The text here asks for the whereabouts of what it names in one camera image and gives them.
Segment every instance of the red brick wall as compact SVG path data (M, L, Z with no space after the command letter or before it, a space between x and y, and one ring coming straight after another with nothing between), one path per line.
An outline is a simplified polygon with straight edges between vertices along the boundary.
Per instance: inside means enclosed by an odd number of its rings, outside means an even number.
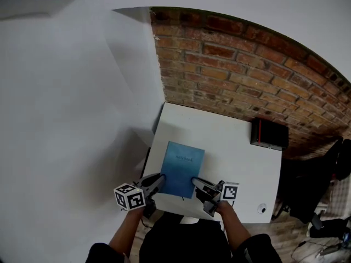
M231 16L151 8L166 101L289 126L289 158L351 138L351 85L308 48Z

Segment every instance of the table top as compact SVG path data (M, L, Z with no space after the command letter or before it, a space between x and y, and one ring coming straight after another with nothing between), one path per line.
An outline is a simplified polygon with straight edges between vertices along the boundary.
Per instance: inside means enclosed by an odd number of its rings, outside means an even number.
M199 177L212 183L221 180L240 184L234 209L243 223L268 223L278 190L281 151L250 144L251 123L206 111L165 103L152 143L144 176L159 173L167 144L173 141L204 149ZM195 218L214 218L203 204L192 199L158 193L153 196L160 210ZM263 214L258 212L266 205Z

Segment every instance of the black box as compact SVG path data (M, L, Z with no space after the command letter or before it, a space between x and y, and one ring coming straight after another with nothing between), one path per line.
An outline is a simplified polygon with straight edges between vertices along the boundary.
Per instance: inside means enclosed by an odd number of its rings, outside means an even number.
M251 125L251 143L261 147L285 150L289 145L289 128L256 118Z

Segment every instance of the sleeve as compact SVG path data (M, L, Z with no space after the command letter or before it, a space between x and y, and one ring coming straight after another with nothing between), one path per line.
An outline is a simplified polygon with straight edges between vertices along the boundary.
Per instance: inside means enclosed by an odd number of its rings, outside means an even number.
M258 263L263 261L281 263L278 253L270 242L270 237L266 234L247 239L233 254L233 262L235 263Z
M119 254L105 243L96 243L90 248L86 263L124 263L124 255Z

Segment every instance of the blue book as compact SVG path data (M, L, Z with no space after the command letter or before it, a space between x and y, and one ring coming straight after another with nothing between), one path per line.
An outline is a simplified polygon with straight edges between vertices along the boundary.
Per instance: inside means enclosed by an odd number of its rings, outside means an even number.
M166 182L160 193L191 199L195 187L191 178L199 175L204 154L202 149L169 141L161 168Z

